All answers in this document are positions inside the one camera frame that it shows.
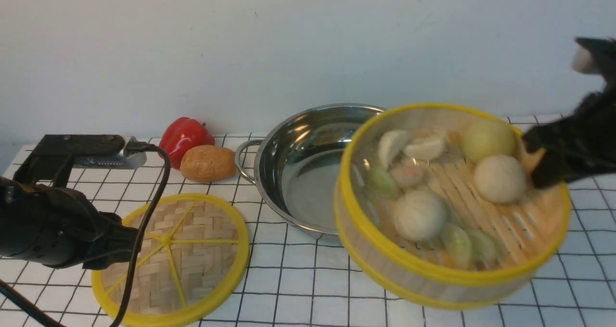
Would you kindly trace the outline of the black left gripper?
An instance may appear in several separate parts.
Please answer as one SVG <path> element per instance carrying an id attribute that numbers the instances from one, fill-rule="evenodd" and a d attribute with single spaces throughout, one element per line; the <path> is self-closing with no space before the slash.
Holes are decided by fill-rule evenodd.
<path id="1" fill-rule="evenodd" d="M 53 269 L 103 270 L 129 262 L 137 228 L 99 211 L 83 193 L 1 179 L 0 254 Z"/>

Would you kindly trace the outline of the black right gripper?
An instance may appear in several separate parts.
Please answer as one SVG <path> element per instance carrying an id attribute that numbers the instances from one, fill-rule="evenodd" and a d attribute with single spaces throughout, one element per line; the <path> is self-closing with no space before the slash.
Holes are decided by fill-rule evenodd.
<path id="1" fill-rule="evenodd" d="M 588 93 L 562 119 L 531 127 L 522 136 L 526 152 L 543 153 L 532 170 L 537 189 L 570 183 L 616 170 L 616 43 L 613 38 L 576 39 L 572 68 L 600 75 L 605 86 Z"/>

